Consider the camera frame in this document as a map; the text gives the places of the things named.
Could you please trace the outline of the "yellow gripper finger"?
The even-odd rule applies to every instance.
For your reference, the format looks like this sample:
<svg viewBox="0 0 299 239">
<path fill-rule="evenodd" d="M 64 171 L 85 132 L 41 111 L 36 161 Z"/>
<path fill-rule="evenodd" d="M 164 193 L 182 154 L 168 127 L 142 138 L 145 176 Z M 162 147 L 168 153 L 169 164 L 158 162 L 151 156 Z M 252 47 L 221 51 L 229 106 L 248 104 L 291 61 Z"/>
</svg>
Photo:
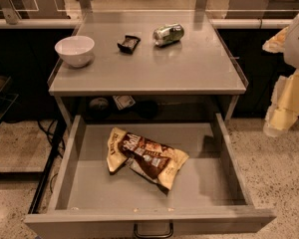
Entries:
<svg viewBox="0 0 299 239">
<path fill-rule="evenodd" d="M 290 77 L 280 76 L 267 110 L 263 132 L 277 137 L 286 133 L 299 118 L 299 70 Z"/>
<path fill-rule="evenodd" d="M 267 40 L 262 49 L 268 53 L 283 53 L 285 51 L 285 38 L 288 28 L 280 30 L 275 36 Z"/>
</svg>

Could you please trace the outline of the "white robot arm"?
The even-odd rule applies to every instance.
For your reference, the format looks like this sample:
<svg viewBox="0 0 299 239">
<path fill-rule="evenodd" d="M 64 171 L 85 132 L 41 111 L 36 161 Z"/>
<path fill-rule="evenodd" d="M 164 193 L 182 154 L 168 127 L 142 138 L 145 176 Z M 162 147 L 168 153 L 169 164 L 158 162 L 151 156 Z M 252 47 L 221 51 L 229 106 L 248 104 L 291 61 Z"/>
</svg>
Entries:
<svg viewBox="0 0 299 239">
<path fill-rule="evenodd" d="M 277 137 L 286 133 L 299 118 L 299 14 L 288 27 L 262 46 L 269 53 L 282 53 L 284 62 L 295 68 L 290 77 L 279 77 L 265 116 L 263 131 Z"/>
</svg>

